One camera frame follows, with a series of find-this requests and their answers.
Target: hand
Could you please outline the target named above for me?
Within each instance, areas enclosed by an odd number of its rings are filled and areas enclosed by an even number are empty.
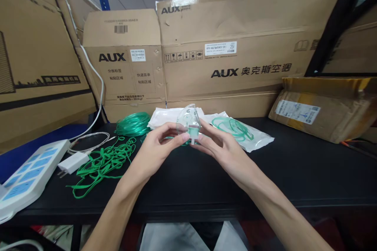
[[[139,152],[118,183],[117,190],[123,190],[122,195],[125,195],[124,190],[129,187],[145,184],[161,167],[170,152],[189,140],[190,135],[178,134],[176,127],[175,123],[167,122],[148,133]]]
[[[237,185],[248,192],[253,185],[253,172],[258,171],[256,164],[230,133],[214,128],[202,119],[200,121],[203,134],[199,135],[198,142],[201,145],[191,147],[214,157]]]

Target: barcode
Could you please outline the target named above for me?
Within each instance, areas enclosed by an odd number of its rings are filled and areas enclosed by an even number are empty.
[[[114,33],[126,33],[128,31],[127,25],[115,25]]]

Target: clear plastic mask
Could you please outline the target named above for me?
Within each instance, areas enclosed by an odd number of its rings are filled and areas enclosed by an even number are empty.
[[[195,104],[183,108],[177,118],[177,132],[179,134],[189,133],[191,144],[195,144],[195,139],[199,137],[200,127],[200,119]]]

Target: power strip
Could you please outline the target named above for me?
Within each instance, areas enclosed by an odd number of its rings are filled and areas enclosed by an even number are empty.
[[[7,191],[0,198],[0,224],[41,196],[47,181],[70,146],[69,140],[56,141],[37,151],[2,185]]]

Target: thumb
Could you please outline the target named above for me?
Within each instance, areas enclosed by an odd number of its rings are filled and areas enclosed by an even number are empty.
[[[199,143],[204,147],[210,150],[214,155],[219,151],[220,146],[215,143],[211,138],[203,134],[199,135]]]
[[[181,146],[183,143],[185,143],[187,140],[189,140],[189,138],[190,138],[190,135],[188,133],[182,133],[182,134],[174,137],[168,143],[166,143],[165,146],[169,147],[170,150],[173,150],[173,149]]]

